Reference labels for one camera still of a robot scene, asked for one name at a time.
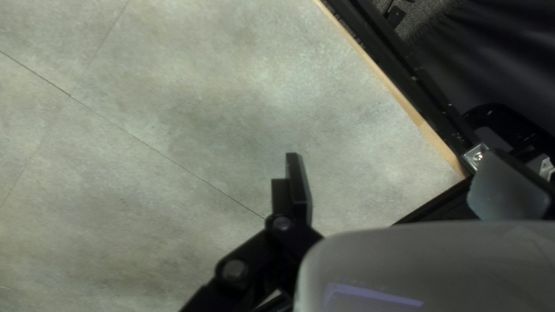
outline black mounting rail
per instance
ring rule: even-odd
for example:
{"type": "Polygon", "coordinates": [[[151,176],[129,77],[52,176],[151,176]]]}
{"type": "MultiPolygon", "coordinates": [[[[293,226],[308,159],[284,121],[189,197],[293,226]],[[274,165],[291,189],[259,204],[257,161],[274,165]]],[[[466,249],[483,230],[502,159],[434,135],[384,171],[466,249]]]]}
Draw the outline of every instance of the black mounting rail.
{"type": "Polygon", "coordinates": [[[470,170],[462,155],[480,139],[374,5],[321,1],[470,170]]]}

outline gray tile floor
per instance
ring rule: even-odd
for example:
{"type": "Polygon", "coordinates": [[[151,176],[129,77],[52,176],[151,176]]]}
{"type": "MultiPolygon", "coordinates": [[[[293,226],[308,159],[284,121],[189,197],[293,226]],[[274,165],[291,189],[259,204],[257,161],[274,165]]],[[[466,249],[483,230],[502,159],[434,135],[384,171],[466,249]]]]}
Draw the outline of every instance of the gray tile floor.
{"type": "Polygon", "coordinates": [[[311,0],[0,0],[0,310],[176,311],[301,153],[329,235],[460,180],[311,0]]]}

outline black metal bracket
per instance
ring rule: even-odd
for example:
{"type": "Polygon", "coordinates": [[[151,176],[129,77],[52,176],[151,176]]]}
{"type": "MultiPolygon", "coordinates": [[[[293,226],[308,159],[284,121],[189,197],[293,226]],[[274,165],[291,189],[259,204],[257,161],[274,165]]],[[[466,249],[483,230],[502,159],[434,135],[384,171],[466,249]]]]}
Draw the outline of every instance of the black metal bracket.
{"type": "Polygon", "coordinates": [[[503,104],[483,104],[463,117],[473,130],[487,127],[499,135],[513,148],[511,154],[523,163],[542,153],[555,160],[555,137],[503,104]]]}
{"type": "Polygon", "coordinates": [[[181,312],[289,311],[302,258],[322,236],[313,230],[302,158],[286,155],[286,178],[273,179],[265,229],[218,262],[212,280],[181,312]],[[275,290],[281,294],[260,305],[275,290]]]}

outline black metal frame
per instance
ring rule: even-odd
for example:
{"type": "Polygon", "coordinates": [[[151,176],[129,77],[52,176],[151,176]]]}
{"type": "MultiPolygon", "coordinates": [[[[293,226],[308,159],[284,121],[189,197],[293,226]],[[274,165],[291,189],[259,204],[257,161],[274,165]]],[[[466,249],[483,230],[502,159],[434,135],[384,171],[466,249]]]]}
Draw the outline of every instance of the black metal frame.
{"type": "Polygon", "coordinates": [[[463,155],[480,139],[368,0],[321,0],[472,172],[463,155]]]}
{"type": "Polygon", "coordinates": [[[312,198],[301,156],[286,155],[286,178],[273,179],[265,229],[225,256],[214,278],[181,312],[286,312],[302,258],[322,236],[310,226],[312,198]],[[275,290],[281,294],[259,306],[275,290]]]}

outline dark fabric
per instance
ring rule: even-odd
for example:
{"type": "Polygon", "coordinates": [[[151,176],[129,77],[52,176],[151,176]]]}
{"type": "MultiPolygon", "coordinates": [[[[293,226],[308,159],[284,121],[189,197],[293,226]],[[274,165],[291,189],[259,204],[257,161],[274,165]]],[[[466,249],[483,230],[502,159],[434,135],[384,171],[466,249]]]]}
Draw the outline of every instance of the dark fabric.
{"type": "Polygon", "coordinates": [[[411,47],[460,113],[503,103],[555,135],[554,0],[466,0],[411,47]]]}

